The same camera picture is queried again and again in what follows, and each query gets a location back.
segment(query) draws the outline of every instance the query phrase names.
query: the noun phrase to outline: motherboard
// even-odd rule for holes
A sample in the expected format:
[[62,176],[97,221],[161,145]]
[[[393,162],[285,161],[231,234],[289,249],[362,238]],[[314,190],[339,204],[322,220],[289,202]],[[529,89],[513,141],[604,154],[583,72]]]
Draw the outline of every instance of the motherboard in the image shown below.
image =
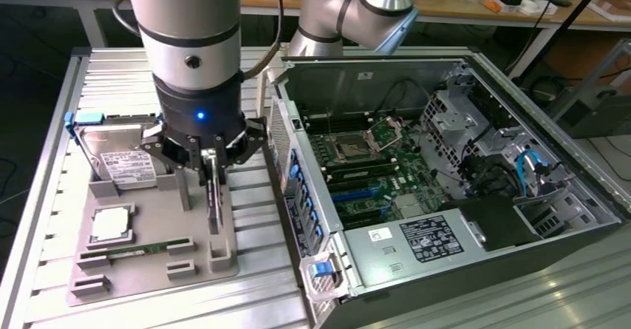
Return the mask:
[[317,129],[325,133],[310,134],[310,142],[345,228],[434,213],[449,195],[403,120],[379,114],[365,130],[343,131],[334,118],[327,126],[331,132]]

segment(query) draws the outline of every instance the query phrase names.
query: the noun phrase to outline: aluminum workbench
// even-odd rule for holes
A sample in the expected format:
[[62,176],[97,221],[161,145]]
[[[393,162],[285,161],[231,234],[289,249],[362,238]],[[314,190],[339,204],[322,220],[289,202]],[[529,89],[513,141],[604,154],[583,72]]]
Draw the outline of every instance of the aluminum workbench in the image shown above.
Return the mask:
[[[266,51],[245,48],[242,67],[253,67]],[[414,49],[401,49],[398,54],[414,54]],[[257,81],[245,84],[243,99],[243,109],[253,115]],[[231,197],[239,200],[237,277],[67,306],[90,175],[89,162],[63,131],[63,115],[77,109],[122,115],[158,112],[145,50],[101,49],[71,59],[0,288],[0,303],[7,307],[2,327],[309,328],[261,153],[229,174]],[[630,294],[628,227],[545,271],[371,328],[628,328]]]

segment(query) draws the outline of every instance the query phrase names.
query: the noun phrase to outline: power supply label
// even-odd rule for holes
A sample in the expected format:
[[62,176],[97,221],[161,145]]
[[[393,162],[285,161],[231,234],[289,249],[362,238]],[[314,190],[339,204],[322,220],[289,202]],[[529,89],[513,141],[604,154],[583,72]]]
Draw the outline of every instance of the power supply label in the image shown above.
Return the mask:
[[101,157],[117,185],[157,180],[151,155],[145,151],[101,153]]
[[418,261],[430,262],[465,252],[443,216],[425,218],[401,226]]

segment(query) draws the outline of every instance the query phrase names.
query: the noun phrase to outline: black stand pole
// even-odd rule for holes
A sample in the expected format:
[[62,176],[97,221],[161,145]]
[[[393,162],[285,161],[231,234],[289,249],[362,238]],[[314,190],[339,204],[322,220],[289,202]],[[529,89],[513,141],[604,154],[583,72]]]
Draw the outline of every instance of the black stand pole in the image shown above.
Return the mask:
[[591,0],[582,0],[581,1],[581,3],[577,5],[577,8],[573,11],[573,13],[570,14],[569,18],[563,21],[562,26],[559,27],[559,29],[554,33],[553,37],[550,38],[549,43],[546,43],[546,46],[543,46],[542,51],[539,52],[539,54],[535,56],[535,59],[533,59],[533,62],[526,67],[526,70],[523,71],[522,75],[513,79],[513,81],[517,83],[518,86],[526,80],[526,77],[531,74],[533,69],[542,62],[543,57],[546,57],[546,55],[549,54],[550,50],[553,49],[554,45],[557,44],[557,42],[558,42],[559,38],[562,37],[563,33],[569,30],[570,26],[573,26],[573,23],[577,20],[577,17],[579,17],[579,15],[583,12],[585,8],[590,5],[590,2],[591,2]]

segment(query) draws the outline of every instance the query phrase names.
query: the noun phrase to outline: robotic arm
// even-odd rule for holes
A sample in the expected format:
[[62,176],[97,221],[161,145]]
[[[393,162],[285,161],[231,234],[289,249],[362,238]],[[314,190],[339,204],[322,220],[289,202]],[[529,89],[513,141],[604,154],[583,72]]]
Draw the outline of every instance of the robotic arm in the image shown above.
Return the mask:
[[[267,140],[265,120],[246,119],[241,110],[241,84],[258,73],[241,71],[241,0],[131,3],[165,119],[142,147],[173,168],[194,169],[206,184],[211,157],[222,170],[245,163]],[[417,14],[414,0],[303,0],[290,55],[342,55],[343,36],[391,54]]]

